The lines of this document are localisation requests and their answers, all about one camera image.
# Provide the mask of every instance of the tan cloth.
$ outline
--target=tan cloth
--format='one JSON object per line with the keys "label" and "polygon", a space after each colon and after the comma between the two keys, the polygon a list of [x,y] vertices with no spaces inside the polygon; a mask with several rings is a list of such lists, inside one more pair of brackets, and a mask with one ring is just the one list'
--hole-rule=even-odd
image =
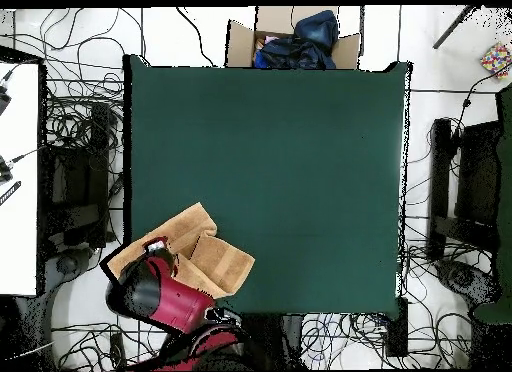
{"label": "tan cloth", "polygon": [[144,253],[145,243],[166,236],[167,248],[178,254],[177,281],[206,291],[214,299],[231,296],[249,275],[254,258],[214,237],[216,233],[217,225],[201,203],[196,203],[134,241],[113,257],[108,267],[119,278],[123,268]]}

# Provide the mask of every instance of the floor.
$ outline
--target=floor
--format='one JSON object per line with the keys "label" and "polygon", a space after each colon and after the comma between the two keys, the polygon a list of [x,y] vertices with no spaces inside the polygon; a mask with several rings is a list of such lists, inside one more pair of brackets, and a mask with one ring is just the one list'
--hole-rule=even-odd
{"label": "floor", "polygon": [[[438,49],[433,43],[450,25],[464,6],[365,6],[364,17],[359,7],[342,6],[339,9],[341,35],[359,31],[361,19],[364,28],[364,50],[359,67],[380,71],[390,62],[410,61],[414,69],[410,93],[409,161],[428,156],[428,130],[435,118],[458,118],[462,102],[474,82],[487,76],[479,58],[495,42],[512,47],[512,24],[504,19],[505,12],[481,9],[462,23]],[[254,7],[200,8],[188,7],[184,12],[195,23],[206,56],[217,66],[224,64],[224,46],[228,19],[253,27]],[[143,54],[151,65],[208,66],[200,52],[197,33],[174,8],[148,9],[67,9],[0,11],[0,45],[43,55],[44,37],[48,64],[49,87],[57,96],[88,95],[77,79],[97,81],[110,88],[113,104],[122,100],[121,57]],[[497,119],[494,93],[511,82],[488,79],[480,84],[471,97],[463,123],[471,125]],[[122,170],[119,154],[113,161],[113,170]],[[423,243],[427,220],[428,184],[419,184],[429,176],[429,157],[408,167],[407,245]],[[450,213],[453,213],[456,177],[452,175]],[[111,224],[119,239],[122,237],[123,194],[111,204]],[[101,257],[117,247],[117,242],[105,248]],[[467,253],[459,260],[477,263],[489,269],[485,255]],[[99,261],[99,255],[92,260]],[[303,327],[303,359],[312,369],[369,369],[467,366],[467,349],[471,330],[461,318],[449,316],[439,322],[440,345],[446,360],[439,359],[434,343],[433,326],[442,315],[450,312],[465,314],[467,308],[458,295],[444,289],[436,280],[435,272],[424,261],[407,278],[405,297],[409,305],[409,350],[407,358],[385,358],[379,321],[368,317],[350,317],[341,314],[308,315]],[[64,285],[57,295],[53,310],[54,353],[66,354],[75,343],[93,345],[108,352],[108,334],[115,325],[125,331],[127,357],[143,360],[158,349],[165,334],[153,331],[149,325],[132,319],[119,318],[105,304],[107,278],[99,268]],[[82,354],[64,357],[66,366],[87,365]],[[89,359],[97,362],[95,354]],[[105,369],[112,365],[101,361]]]}

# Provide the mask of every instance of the white table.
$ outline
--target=white table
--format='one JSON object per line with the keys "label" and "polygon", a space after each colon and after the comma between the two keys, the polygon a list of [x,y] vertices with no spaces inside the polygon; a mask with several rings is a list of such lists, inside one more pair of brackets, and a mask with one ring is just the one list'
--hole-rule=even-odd
{"label": "white table", "polygon": [[[13,64],[0,63],[0,78]],[[38,66],[18,66],[7,81],[11,102],[0,116],[0,155],[9,161],[37,148]],[[0,294],[36,295],[37,152],[14,165],[4,194],[21,187],[0,206]]]}

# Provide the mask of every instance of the green table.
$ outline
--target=green table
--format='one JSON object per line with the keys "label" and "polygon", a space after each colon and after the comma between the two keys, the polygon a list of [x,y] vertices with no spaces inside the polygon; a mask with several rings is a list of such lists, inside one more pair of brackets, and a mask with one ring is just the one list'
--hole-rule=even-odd
{"label": "green table", "polygon": [[127,241],[199,201],[256,259],[234,310],[394,311],[406,72],[125,58]]}
{"label": "green table", "polygon": [[512,324],[512,84],[496,95],[496,103],[502,136],[497,148],[501,168],[497,214],[500,245],[495,266],[503,293],[498,302],[479,306],[475,317],[489,324]]}

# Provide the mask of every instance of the white floor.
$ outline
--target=white floor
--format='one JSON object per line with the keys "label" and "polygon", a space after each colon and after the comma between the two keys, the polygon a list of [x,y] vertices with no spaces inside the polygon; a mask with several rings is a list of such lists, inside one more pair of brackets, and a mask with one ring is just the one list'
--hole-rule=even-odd
{"label": "white floor", "polygon": [[[360,69],[384,70],[391,62],[411,61],[414,65],[411,96],[410,96],[410,150],[409,160],[423,157],[428,152],[426,135],[432,122],[436,118],[458,118],[462,108],[462,102],[467,91],[474,82],[487,76],[487,71],[480,65],[479,59],[489,47],[498,40],[507,43],[512,48],[511,24],[503,24],[496,18],[496,13],[482,9],[463,22],[453,34],[438,49],[432,45],[450,25],[464,6],[365,6],[364,14],[364,55],[360,58]],[[203,44],[204,53],[217,66],[223,66],[225,58],[226,26],[228,19],[234,19],[247,27],[254,25],[254,7],[230,7],[230,8],[199,8],[188,7],[190,19],[197,25]],[[43,49],[40,25],[47,17],[50,10],[18,10],[15,13],[16,41],[15,48],[22,51],[39,54]],[[59,24],[52,27],[46,34],[46,41],[53,47],[61,47],[69,36],[73,16],[77,9],[72,9],[67,17]],[[47,19],[43,30],[60,20],[66,14],[66,10],[56,10]],[[49,78],[77,79],[82,71],[83,79],[102,80],[105,74],[111,73],[112,78],[122,80],[121,57],[123,52],[130,54],[142,54],[144,46],[141,42],[141,30],[138,24],[142,21],[145,38],[145,58],[152,65],[164,66],[207,66],[208,61],[201,55],[197,34],[182,16],[174,8],[149,8],[149,9],[85,9],[77,14],[76,24],[68,44],[73,45],[87,40],[95,34],[105,32],[114,22],[116,15],[118,20],[112,30],[103,37],[112,37],[120,44],[108,39],[93,40],[81,46],[70,46],[64,49],[52,49],[48,46],[48,55],[55,59],[68,62],[76,62],[78,59],[83,64],[96,65],[82,66],[68,63],[69,70],[57,61],[48,64]],[[340,7],[340,32],[348,35],[359,30],[359,7]],[[2,23],[0,19],[0,35],[10,35],[10,25]],[[12,37],[0,37],[0,45],[13,45]],[[495,120],[496,106],[493,93],[499,91],[512,81],[509,77],[503,81],[494,78],[489,79],[477,87],[477,92],[471,97],[471,106],[467,109],[463,123],[474,123]],[[49,86],[56,90],[57,95],[69,95],[64,82],[50,81]],[[115,169],[122,169],[120,155],[116,160]],[[429,176],[429,159],[420,163],[411,164],[408,169],[408,187],[425,180]],[[412,189],[407,195],[407,202],[414,204],[425,200],[428,184],[422,184]],[[451,199],[452,210],[455,201]],[[121,208],[123,203],[122,193],[112,203],[113,208]],[[408,216],[426,216],[428,202],[407,207]],[[114,230],[119,238],[122,237],[123,223],[122,211],[111,211]],[[407,224],[420,233],[425,233],[427,221],[425,219],[408,219]],[[408,229],[406,238],[421,239],[421,237]],[[421,241],[409,241],[409,244],[421,244]],[[115,247],[112,243],[103,251],[108,254]],[[63,286],[57,296],[53,311],[53,327],[69,327],[81,325],[83,331],[72,333],[66,331],[54,332],[56,356],[67,352],[70,346],[83,337],[84,331],[91,329],[90,324],[98,323],[94,329],[101,330],[108,324],[119,323],[128,332],[133,331],[134,339],[146,342],[147,338],[152,348],[158,348],[164,335],[161,333],[148,333],[150,327],[129,319],[118,319],[109,311],[105,304],[105,290],[107,278],[103,272],[96,268],[81,276],[77,280]],[[466,313],[467,309],[463,300],[456,294],[444,289],[435,277],[423,274],[421,278],[408,281],[408,294],[406,297],[411,302],[409,306],[410,331],[420,327],[430,327],[429,315],[425,307],[431,311],[434,319],[447,312]],[[309,316],[310,320],[305,324],[306,332],[312,337],[304,340],[306,345],[313,346],[304,354],[304,359],[313,369],[322,369],[330,364],[332,369],[367,369],[380,368],[381,360],[374,349],[355,343],[343,337],[339,337],[335,321],[339,316],[322,316],[321,321],[334,325],[318,325],[317,316]],[[450,317],[443,320],[440,328],[447,338],[456,339],[461,336],[470,338],[470,328],[461,319]],[[338,336],[325,342],[323,336]],[[126,341],[127,356],[143,354],[144,349],[138,349],[136,341]],[[108,351],[108,339],[103,338]],[[434,344],[431,328],[421,332],[413,332],[409,337],[409,349],[429,349]],[[464,367],[467,359],[464,355],[454,356],[454,363]],[[436,364],[437,358],[418,355],[415,359],[426,367]],[[73,355],[68,364],[81,365],[84,358]],[[399,366],[396,359],[390,359],[390,363]],[[407,358],[405,366],[412,366],[414,362]]]}

